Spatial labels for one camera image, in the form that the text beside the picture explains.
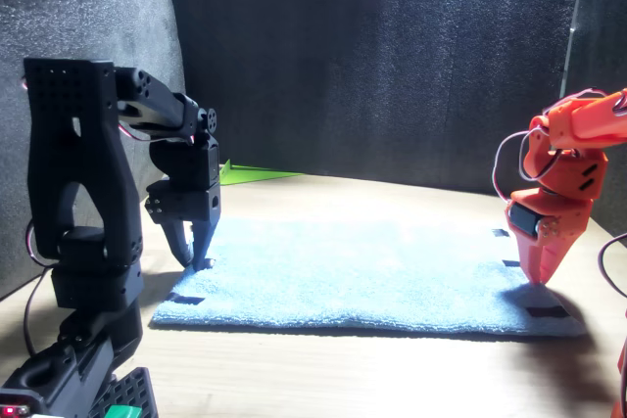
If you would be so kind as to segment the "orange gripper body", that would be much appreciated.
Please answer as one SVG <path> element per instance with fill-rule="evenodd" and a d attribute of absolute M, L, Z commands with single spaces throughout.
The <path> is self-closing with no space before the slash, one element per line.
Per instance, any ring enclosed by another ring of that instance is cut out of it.
<path fill-rule="evenodd" d="M 545 187 L 514 191 L 506 219 L 520 247 L 572 244 L 587 228 L 594 200 L 563 196 Z"/>

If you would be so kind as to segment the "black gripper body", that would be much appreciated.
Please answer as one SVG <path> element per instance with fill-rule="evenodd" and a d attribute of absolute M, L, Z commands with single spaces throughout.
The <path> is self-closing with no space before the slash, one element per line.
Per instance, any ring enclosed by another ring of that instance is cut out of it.
<path fill-rule="evenodd" d="M 208 190 L 175 189 L 170 181 L 147 187 L 145 208 L 157 224 L 174 221 L 217 224 L 220 218 L 220 185 Z"/>

